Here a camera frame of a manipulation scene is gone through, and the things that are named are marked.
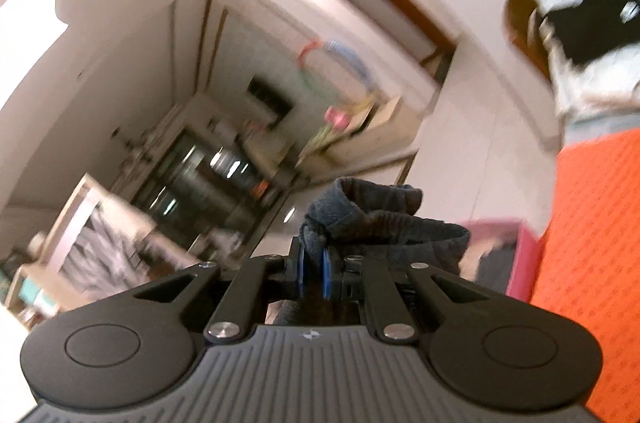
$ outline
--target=orange object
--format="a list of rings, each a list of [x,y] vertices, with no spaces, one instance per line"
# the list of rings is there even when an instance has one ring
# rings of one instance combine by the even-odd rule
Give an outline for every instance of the orange object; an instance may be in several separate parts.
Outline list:
[[[563,149],[531,303],[589,329],[604,367],[587,407],[640,420],[640,129]]]

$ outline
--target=pink box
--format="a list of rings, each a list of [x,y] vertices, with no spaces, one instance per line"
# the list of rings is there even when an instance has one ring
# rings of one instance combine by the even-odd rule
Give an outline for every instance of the pink box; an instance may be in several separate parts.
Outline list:
[[[470,244],[494,237],[517,239],[516,255],[506,295],[529,302],[538,277],[543,246],[527,223],[520,219],[481,219],[463,221],[460,225],[471,232]]]

